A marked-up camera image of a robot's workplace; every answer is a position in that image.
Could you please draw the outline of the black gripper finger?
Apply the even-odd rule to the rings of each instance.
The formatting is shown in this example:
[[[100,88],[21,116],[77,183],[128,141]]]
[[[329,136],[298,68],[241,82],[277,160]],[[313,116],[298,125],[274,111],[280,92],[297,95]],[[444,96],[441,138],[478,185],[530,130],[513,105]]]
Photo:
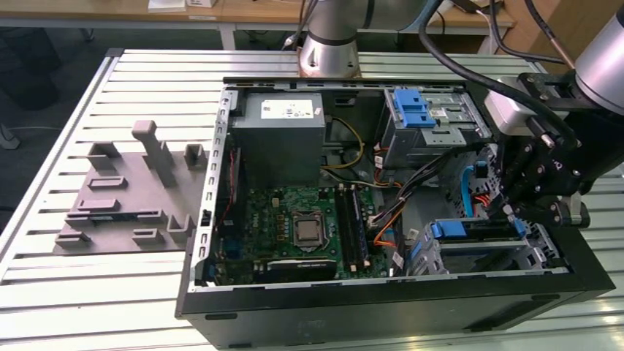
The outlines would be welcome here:
[[[497,195],[489,205],[489,217],[514,215],[528,222],[552,222],[553,211],[538,204],[548,175],[553,142],[501,140],[497,144],[494,175]]]
[[[562,197],[544,197],[510,205],[513,214],[532,224],[552,228],[581,228],[590,225],[589,211],[578,193]]]

